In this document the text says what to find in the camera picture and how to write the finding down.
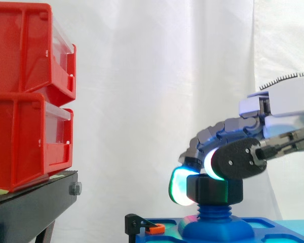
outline cable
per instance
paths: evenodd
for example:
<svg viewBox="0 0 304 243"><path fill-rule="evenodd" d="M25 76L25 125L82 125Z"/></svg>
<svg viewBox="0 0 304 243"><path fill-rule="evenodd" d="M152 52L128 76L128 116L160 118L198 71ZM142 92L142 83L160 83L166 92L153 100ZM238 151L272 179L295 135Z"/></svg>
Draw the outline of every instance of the cable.
<svg viewBox="0 0 304 243"><path fill-rule="evenodd" d="M277 149L277 151L280 151L280 150L282 150L285 147L294 145L295 143L299 143L299 142L301 142L303 140L304 140L304 137L303 138L299 138L299 139L295 139L295 140L291 140L291 141L289 141L287 143L283 143L282 145L275 146L275 148Z"/></svg>
<svg viewBox="0 0 304 243"><path fill-rule="evenodd" d="M257 149L256 156L258 157L258 159L268 159L268 158L274 157L283 148L294 145L301 141L304 141L304 137L295 139L295 140L291 140L291 141L283 143L281 145L276 145L276 146L268 145L266 147Z"/></svg>

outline green glowing light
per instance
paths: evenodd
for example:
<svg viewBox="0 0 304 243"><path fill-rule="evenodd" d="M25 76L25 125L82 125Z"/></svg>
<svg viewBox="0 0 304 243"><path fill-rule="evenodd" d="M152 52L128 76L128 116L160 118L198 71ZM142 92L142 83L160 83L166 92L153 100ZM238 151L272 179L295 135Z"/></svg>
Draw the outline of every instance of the green glowing light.
<svg viewBox="0 0 304 243"><path fill-rule="evenodd" d="M171 176L169 185L170 198L177 204L188 206L194 202L187 197L187 177L198 174L187 167L177 167Z"/></svg>
<svg viewBox="0 0 304 243"><path fill-rule="evenodd" d="M213 154L216 152L218 148L214 148L212 151L210 151L206 157L205 157L205 160L204 160L204 168L205 168L205 171L206 173L213 179L215 180L219 180L219 181L223 181L224 179L219 177L217 174L215 174L215 172L213 171L212 169L212 165L211 165L211 160L212 160L212 157L213 157Z"/></svg>

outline orange clip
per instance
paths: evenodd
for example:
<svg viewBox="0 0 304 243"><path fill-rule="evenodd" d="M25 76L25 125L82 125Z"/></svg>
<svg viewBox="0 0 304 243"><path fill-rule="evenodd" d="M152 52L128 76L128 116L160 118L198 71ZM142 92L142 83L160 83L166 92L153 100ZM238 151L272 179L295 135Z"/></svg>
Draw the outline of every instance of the orange clip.
<svg viewBox="0 0 304 243"><path fill-rule="evenodd" d="M166 226L164 224L156 224L157 227L147 228L145 230L146 234L163 234L166 232Z"/></svg>

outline black shelf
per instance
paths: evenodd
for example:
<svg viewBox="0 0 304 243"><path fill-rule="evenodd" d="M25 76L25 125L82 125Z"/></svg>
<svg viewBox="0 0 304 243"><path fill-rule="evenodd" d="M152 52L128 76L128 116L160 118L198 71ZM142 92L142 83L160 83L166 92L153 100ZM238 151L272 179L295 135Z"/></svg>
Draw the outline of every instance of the black shelf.
<svg viewBox="0 0 304 243"><path fill-rule="evenodd" d="M0 243L27 243L38 235L36 242L49 242L43 235L51 234L55 219L77 200L71 191L78 172L58 175L63 177L0 195Z"/></svg>

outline red storage drawer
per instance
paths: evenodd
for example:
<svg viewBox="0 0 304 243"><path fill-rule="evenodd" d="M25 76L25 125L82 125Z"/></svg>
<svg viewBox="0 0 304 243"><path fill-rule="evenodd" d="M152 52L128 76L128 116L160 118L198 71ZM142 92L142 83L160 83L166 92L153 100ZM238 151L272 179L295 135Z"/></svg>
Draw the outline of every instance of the red storage drawer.
<svg viewBox="0 0 304 243"><path fill-rule="evenodd" d="M73 112L42 94L0 94L0 189L15 191L72 166Z"/></svg>
<svg viewBox="0 0 304 243"><path fill-rule="evenodd" d="M56 106L74 100L75 53L48 4L0 2L0 93L37 92Z"/></svg>

